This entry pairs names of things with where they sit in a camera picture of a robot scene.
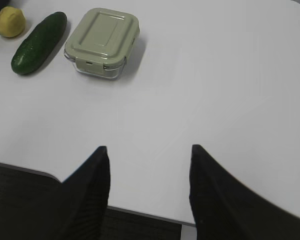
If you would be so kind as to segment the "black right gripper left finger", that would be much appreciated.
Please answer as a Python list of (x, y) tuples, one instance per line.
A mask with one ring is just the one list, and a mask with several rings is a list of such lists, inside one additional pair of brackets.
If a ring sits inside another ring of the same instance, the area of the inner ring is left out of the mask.
[(111, 186), (106, 146), (98, 147), (57, 191), (56, 240), (98, 240)]

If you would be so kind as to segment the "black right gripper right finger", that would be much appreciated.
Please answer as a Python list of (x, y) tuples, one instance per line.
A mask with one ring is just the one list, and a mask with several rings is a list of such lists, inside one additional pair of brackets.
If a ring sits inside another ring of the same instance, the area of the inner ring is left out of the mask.
[(250, 190), (199, 144), (189, 183), (198, 240), (300, 240), (300, 217)]

